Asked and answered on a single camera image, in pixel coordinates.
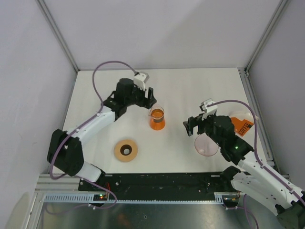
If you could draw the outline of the orange coffee filter packet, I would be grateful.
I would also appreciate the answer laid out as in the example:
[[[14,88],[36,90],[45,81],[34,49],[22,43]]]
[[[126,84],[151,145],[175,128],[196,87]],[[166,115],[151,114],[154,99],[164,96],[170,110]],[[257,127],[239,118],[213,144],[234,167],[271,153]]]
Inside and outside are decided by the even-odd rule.
[[[254,125],[249,120],[243,119],[240,120],[237,117],[231,117],[232,124],[234,125],[234,131],[239,136],[244,136]]]

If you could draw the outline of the white paper coffee filter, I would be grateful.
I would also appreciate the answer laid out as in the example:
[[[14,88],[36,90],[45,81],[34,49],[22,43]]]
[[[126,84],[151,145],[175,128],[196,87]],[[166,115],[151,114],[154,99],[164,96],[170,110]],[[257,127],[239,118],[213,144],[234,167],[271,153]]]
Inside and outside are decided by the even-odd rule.
[[[250,122],[252,122],[254,124],[254,121],[258,120],[258,117],[255,115],[253,117],[253,115],[251,114],[250,111],[242,111],[242,110],[235,110],[229,113],[229,117],[237,117],[240,120],[246,119],[249,120]]]

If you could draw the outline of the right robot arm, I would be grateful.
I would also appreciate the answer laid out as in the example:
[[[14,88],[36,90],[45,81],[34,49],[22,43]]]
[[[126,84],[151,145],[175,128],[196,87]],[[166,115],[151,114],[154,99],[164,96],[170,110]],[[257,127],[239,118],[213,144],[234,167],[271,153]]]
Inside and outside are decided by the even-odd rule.
[[[189,136],[194,127],[197,134],[206,134],[220,148],[226,161],[234,165],[221,173],[220,187],[236,189],[268,208],[286,229],[305,227],[305,192],[280,175],[271,166],[256,158],[254,149],[235,133],[227,116],[201,115],[183,122]]]

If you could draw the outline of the clear glass dripper cone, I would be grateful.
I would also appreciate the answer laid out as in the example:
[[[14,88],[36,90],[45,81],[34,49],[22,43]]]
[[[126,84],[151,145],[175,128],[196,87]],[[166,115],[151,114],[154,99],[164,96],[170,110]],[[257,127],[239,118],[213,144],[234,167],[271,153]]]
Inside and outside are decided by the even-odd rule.
[[[219,146],[206,134],[197,136],[194,147],[196,151],[203,156],[213,156],[219,149]]]

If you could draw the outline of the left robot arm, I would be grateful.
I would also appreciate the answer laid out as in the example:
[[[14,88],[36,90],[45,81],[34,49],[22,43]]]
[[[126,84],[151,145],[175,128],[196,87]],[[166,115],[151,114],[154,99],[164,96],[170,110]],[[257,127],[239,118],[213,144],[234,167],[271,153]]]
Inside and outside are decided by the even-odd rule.
[[[103,171],[85,161],[83,147],[103,128],[125,114],[129,106],[150,109],[156,102],[153,88],[142,89],[131,79],[120,79],[115,91],[102,102],[102,107],[91,118],[69,131],[57,129],[52,133],[47,154],[51,169],[57,168],[64,175],[86,179],[96,191],[103,189]]]

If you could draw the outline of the orange glass carafe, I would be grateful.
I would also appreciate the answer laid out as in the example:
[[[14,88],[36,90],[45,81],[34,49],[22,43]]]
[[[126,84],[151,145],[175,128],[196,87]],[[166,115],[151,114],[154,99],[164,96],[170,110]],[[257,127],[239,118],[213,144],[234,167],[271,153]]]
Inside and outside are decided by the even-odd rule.
[[[153,130],[162,130],[165,127],[164,109],[158,105],[149,111],[149,125]]]

